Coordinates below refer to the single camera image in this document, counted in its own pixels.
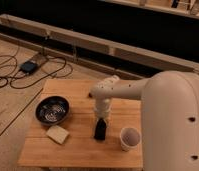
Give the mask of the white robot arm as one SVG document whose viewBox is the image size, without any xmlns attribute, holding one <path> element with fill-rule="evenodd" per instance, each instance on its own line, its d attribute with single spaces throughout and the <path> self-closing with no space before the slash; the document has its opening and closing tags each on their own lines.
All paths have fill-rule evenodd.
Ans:
<svg viewBox="0 0 199 171">
<path fill-rule="evenodd" d="M 144 171 L 199 171 L 198 74 L 164 71 L 127 84 L 112 76 L 90 93 L 99 118 L 109 115 L 112 98 L 141 102 Z"/>
</svg>

